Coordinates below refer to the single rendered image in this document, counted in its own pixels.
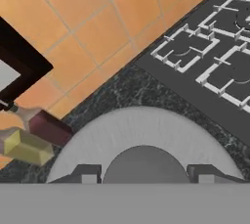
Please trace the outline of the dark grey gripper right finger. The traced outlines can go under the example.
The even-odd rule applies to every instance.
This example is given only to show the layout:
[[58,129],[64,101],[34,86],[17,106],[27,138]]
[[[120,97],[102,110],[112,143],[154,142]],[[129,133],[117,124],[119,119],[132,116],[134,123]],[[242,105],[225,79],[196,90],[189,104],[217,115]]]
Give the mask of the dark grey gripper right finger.
[[187,175],[191,183],[245,183],[245,180],[235,176],[227,175],[212,164],[189,164]]

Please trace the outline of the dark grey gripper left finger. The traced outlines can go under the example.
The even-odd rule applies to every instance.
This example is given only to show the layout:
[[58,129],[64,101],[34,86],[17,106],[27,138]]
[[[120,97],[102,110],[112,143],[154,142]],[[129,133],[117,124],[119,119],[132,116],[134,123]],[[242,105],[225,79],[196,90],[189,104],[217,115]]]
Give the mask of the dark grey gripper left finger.
[[102,166],[100,164],[78,164],[74,170],[54,183],[101,184]]

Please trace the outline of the maroon rectangular block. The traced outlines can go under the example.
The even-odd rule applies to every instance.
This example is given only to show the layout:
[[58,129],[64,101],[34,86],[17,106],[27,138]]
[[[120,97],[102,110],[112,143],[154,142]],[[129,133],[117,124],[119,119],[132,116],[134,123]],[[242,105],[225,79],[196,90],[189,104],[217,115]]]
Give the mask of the maroon rectangular block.
[[72,129],[46,111],[40,111],[28,122],[29,131],[49,143],[63,147],[73,136]]

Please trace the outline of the yellow rectangular block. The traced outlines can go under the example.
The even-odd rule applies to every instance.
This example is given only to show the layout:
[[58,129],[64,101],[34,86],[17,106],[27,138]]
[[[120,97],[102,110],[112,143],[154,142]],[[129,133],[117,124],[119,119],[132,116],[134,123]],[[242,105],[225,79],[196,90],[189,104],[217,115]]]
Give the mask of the yellow rectangular block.
[[21,128],[11,127],[0,130],[0,154],[42,166],[54,156],[54,151],[51,143]]

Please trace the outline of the beige curved object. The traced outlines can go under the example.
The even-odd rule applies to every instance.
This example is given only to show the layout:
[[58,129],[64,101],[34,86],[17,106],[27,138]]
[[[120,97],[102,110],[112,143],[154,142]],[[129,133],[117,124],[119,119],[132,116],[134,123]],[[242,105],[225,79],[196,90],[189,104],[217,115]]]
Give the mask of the beige curved object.
[[30,133],[29,129],[29,121],[36,116],[39,112],[41,112],[41,108],[24,108],[20,105],[12,102],[6,103],[0,100],[0,109],[5,112],[10,112],[17,115],[23,123],[24,129],[13,126],[7,129],[0,130],[0,154],[4,156],[8,156],[8,151],[11,150],[15,145],[19,142],[15,141],[13,144],[9,144],[7,139],[11,137],[14,133],[20,131],[24,133]]

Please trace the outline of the dark grey hob, white grates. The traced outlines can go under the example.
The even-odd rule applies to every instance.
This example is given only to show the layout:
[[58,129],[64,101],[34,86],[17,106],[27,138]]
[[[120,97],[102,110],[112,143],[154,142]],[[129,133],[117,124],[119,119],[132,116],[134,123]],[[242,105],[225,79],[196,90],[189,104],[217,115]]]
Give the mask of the dark grey hob, white grates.
[[203,0],[136,65],[250,147],[250,0]]

